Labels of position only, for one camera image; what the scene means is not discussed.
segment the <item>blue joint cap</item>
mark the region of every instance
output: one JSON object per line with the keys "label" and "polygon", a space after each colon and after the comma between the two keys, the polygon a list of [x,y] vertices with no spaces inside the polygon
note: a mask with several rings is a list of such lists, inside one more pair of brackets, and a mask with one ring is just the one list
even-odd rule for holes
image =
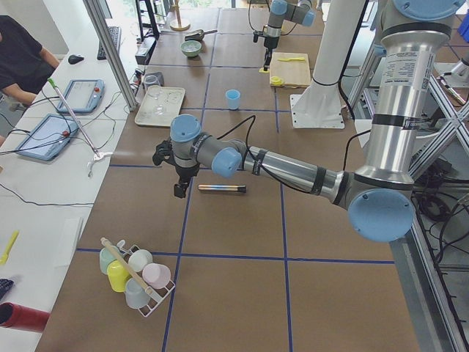
{"label": "blue joint cap", "polygon": [[378,57],[386,56],[386,48],[382,45],[374,44],[373,51],[374,51],[375,56],[378,56]]}
{"label": "blue joint cap", "polygon": [[454,15],[465,0],[393,0],[405,17],[417,21],[437,21]]}
{"label": "blue joint cap", "polygon": [[274,15],[283,15],[287,12],[288,3],[285,0],[273,0],[270,5],[270,11]]}
{"label": "blue joint cap", "polygon": [[310,25],[313,24],[313,21],[314,21],[314,12],[308,11],[305,15],[305,18],[303,19],[302,25],[309,27]]}
{"label": "blue joint cap", "polygon": [[196,138],[202,132],[200,122],[192,115],[182,114],[171,122],[171,139],[183,143]]}
{"label": "blue joint cap", "polygon": [[349,221],[363,237],[377,242],[390,242],[410,230],[413,212],[413,206],[404,194],[377,188],[354,198],[349,205]]}
{"label": "blue joint cap", "polygon": [[212,171],[217,175],[230,178],[241,164],[241,154],[233,147],[220,150],[212,161]]}

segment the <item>keyboard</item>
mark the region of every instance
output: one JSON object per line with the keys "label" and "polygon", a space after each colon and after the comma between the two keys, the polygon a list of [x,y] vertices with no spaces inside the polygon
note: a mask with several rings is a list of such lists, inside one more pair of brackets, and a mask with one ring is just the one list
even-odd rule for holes
{"label": "keyboard", "polygon": [[[109,30],[109,34],[111,35],[112,42],[114,43],[114,46],[116,47],[117,53],[119,53],[120,36],[121,36],[122,30],[118,26],[109,26],[108,30]],[[104,47],[101,43],[100,43],[100,47],[97,50],[96,59],[106,60],[106,53],[104,52]]]}

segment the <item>wooden cutting board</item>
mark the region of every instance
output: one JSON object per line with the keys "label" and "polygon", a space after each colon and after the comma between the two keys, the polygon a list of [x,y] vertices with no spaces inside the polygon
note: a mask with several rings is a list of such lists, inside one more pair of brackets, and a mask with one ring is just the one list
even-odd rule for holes
{"label": "wooden cutting board", "polygon": [[[304,61],[279,61],[278,59],[288,59],[294,57],[304,57]],[[280,77],[282,84],[273,84],[272,77]],[[309,87],[311,83],[311,71],[309,70],[308,54],[302,53],[279,53],[272,54],[270,62],[270,85],[272,87]]]}

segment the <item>black shirt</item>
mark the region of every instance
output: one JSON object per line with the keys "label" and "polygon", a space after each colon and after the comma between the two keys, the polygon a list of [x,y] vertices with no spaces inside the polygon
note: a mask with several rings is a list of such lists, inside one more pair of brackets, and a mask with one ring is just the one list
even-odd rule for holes
{"label": "black shirt", "polygon": [[54,71],[39,55],[43,46],[10,16],[0,15],[0,34],[0,89],[16,83],[37,94]]}

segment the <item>brown table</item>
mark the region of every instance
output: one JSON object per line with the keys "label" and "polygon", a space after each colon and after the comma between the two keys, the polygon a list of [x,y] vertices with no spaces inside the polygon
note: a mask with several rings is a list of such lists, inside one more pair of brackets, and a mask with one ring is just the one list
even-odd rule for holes
{"label": "brown table", "polygon": [[[251,43],[247,10],[182,13],[197,23],[193,29],[220,29],[195,59],[176,49],[183,34],[158,42],[148,71],[161,71],[166,86],[186,88],[183,112],[213,135],[255,114],[252,145],[341,169],[353,123],[292,128],[289,94],[302,90],[272,89],[257,72],[262,44]],[[256,28],[267,19],[267,10],[251,14]],[[278,50],[307,50],[313,67],[323,28],[317,18],[311,29],[282,37]],[[239,111],[226,110],[224,92],[232,88],[242,93]],[[203,169],[188,197],[177,199],[176,172],[151,161],[168,134],[129,116],[37,351],[418,350],[388,244],[360,237],[347,213],[326,199],[247,172],[224,180]],[[348,169],[362,163],[353,142]],[[242,183],[248,192],[203,194],[200,183]],[[102,236],[136,243],[170,267],[176,289],[149,318],[128,308],[100,273]]]}

